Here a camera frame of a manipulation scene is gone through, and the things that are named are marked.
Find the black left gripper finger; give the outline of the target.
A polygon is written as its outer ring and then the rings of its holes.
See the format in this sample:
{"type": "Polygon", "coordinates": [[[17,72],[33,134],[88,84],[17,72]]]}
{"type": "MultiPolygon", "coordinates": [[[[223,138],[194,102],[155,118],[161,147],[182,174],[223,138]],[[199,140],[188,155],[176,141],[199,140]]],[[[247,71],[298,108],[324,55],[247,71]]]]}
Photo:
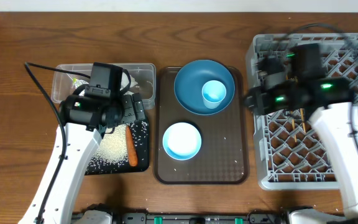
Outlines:
{"type": "Polygon", "coordinates": [[[124,107],[124,115],[122,117],[122,123],[127,124],[135,121],[134,104],[131,95],[124,95],[122,97],[122,104],[124,107]]]}
{"type": "Polygon", "coordinates": [[[145,109],[142,102],[142,97],[140,93],[134,93],[132,95],[132,99],[134,101],[134,112],[137,121],[141,121],[145,119],[145,109]]]}

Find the wooden chopstick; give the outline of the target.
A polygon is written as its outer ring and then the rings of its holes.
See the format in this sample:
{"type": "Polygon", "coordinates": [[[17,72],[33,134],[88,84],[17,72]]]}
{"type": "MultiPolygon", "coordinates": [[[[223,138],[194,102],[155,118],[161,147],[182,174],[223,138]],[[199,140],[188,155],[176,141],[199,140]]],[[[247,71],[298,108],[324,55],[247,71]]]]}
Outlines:
{"type": "Polygon", "coordinates": [[[305,114],[304,114],[304,109],[301,108],[299,109],[300,111],[300,116],[301,116],[301,125],[303,128],[303,132],[306,134],[306,124],[305,124],[305,114]]]}

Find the light blue plastic cup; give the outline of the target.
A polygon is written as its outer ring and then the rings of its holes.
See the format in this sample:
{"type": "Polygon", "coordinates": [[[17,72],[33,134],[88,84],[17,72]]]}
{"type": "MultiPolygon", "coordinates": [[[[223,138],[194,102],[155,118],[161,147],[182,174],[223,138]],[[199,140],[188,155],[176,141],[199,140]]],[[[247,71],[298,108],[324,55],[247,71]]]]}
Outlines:
{"type": "Polygon", "coordinates": [[[226,93],[225,85],[217,80],[206,82],[201,89],[203,103],[208,109],[217,108],[225,99],[226,93]]]}

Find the pile of white rice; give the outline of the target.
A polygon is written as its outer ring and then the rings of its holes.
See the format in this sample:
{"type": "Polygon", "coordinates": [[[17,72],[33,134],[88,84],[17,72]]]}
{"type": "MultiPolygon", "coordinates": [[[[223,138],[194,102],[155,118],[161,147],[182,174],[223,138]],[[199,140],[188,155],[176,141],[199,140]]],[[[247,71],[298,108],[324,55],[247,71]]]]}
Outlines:
{"type": "Polygon", "coordinates": [[[120,125],[115,127],[112,134],[105,134],[99,149],[95,151],[93,158],[104,165],[122,165],[127,162],[126,128],[120,125]]]}

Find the orange carrot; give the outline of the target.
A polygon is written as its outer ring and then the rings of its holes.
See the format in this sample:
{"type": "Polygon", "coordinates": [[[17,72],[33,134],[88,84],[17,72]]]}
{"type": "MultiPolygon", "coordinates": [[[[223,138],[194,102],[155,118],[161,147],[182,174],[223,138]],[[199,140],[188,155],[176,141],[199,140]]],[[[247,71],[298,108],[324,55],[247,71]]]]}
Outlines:
{"type": "Polygon", "coordinates": [[[131,167],[136,167],[138,165],[138,158],[135,150],[134,141],[132,138],[131,129],[129,126],[126,126],[126,147],[129,165],[131,167]]]}

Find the light blue bowl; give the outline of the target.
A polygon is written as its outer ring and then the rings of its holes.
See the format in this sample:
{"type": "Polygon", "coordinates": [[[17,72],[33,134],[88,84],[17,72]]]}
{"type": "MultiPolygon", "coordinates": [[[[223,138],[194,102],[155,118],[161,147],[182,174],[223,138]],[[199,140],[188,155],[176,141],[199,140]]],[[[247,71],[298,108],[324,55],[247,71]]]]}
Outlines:
{"type": "Polygon", "coordinates": [[[180,122],[169,126],[162,138],[164,151],[178,161],[186,161],[197,155],[202,138],[198,129],[190,123],[180,122]]]}

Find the dark blue plate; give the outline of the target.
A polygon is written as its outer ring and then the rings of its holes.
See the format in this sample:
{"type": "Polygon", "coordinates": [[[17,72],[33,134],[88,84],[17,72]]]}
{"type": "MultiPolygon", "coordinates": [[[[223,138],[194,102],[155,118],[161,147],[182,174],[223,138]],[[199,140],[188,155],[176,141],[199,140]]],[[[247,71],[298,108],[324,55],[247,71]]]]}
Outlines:
{"type": "Polygon", "coordinates": [[[198,115],[212,115],[224,110],[234,98],[234,78],[229,69],[214,60],[195,60],[186,64],[177,73],[174,94],[186,110],[198,115]],[[222,82],[227,90],[226,97],[215,109],[208,109],[203,103],[201,89],[211,80],[222,82]]]}

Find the wooden chopstick diagonal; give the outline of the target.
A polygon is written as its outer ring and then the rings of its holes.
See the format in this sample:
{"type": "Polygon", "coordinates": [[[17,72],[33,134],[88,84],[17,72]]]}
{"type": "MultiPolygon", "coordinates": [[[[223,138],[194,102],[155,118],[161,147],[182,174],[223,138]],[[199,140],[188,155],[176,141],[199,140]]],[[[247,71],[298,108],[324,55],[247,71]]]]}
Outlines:
{"type": "MultiPolygon", "coordinates": [[[[292,121],[291,121],[291,125],[292,125],[292,128],[293,130],[295,131],[296,130],[296,126],[295,126],[295,117],[293,115],[293,111],[290,111],[290,115],[292,117],[292,121]]],[[[294,140],[295,140],[295,143],[297,143],[297,137],[296,137],[296,134],[294,134],[294,140]]]]}

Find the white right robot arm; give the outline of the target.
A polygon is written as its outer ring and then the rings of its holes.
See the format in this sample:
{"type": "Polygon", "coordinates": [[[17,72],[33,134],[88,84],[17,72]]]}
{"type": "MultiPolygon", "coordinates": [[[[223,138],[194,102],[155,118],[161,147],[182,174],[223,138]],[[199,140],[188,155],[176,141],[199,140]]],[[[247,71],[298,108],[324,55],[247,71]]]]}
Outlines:
{"type": "Polygon", "coordinates": [[[345,217],[358,218],[358,106],[345,78],[287,80],[271,89],[251,88],[245,106],[257,115],[306,110],[339,184],[345,217]]]}

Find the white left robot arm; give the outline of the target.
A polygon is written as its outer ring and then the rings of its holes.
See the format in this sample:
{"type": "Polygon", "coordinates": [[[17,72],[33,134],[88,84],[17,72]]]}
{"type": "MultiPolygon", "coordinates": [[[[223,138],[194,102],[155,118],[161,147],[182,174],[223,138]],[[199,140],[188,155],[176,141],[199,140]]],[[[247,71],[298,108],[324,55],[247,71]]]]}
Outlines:
{"type": "Polygon", "coordinates": [[[129,124],[134,138],[137,165],[107,164],[95,152],[103,142],[98,130],[67,123],[57,129],[54,149],[37,193],[20,223],[69,223],[85,175],[142,172],[149,167],[149,128],[140,94],[124,95],[129,114],[120,125],[129,124]]]}

